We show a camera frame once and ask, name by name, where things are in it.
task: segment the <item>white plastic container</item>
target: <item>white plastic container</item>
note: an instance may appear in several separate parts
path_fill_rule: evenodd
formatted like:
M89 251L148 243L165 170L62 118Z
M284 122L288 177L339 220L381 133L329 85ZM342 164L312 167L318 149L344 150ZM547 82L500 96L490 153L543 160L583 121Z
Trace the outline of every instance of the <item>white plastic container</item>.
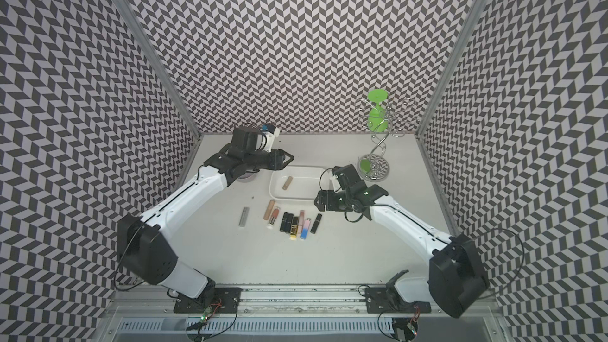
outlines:
M290 165L282 171L274 171L270 177L270 196L281 201L313 201L319 192L319 177L324 170L325 168L318 166ZM294 179L287 190L283 190L283 185L289 176ZM323 175L321 187L334 190L330 171Z

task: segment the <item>white table surface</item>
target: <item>white table surface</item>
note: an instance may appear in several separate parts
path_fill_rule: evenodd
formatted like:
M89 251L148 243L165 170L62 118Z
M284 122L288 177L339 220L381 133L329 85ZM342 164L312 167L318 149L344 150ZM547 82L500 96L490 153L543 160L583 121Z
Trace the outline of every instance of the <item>white table surface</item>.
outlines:
M206 135L189 177L231 136ZM389 138L385 154L389 177L380 182L409 211L448 232L414 135ZM281 135L274 148L293 154L293 165L343 166L373 147L369 135ZM344 213L324 212L316 234L290 240L279 232L285 211L314 220L312 202L302 206L278 201L280 215L273 230L262 219L270 201L271 171L261 171L248 183L238 180L209 200L177 233L173 248L181 259L218 284L380 284L400 270L421 276L422 259L390 230L363 218L356 224ZM244 228L238 226L244 206L250 208ZM349 219L355 219L349 213Z

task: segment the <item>black and white pattern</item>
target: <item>black and white pattern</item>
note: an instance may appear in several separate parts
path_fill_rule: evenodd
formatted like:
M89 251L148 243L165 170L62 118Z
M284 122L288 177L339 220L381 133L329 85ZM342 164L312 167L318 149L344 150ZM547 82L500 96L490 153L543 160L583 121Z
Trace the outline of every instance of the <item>black and white pattern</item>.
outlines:
M202 132L361 131L389 91L414 130L472 0L128 0Z
M608 341L608 0L489 0L423 135L462 230L519 233L519 341ZM481 240L494 285L521 249Z
M116 220L170 192L193 136L109 0L0 0L0 23L0 339L88 338Z

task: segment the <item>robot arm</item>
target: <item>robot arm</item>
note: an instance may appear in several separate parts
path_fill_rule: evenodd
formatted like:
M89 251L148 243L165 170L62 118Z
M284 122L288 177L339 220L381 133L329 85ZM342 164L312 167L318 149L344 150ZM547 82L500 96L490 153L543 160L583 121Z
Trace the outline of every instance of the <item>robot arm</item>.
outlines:
M294 157L284 150L272 149L279 132L271 124L263 125L261 130L235 129L232 141L205 161L175 193L140 217L125 216L118 221L118 265L150 284L164 285L206 307L215 283L180 260L171 241L197 209L246 172L278 171L293 161ZM257 149L259 136L263 141Z
M453 237L414 216L377 185L367 187L352 164L332 170L342 191L321 190L319 211L354 211L383 225L409 245L429 266L425 280L402 271L387 284L387 294L399 303L434 300L452 317L462 313L490 286L473 240Z

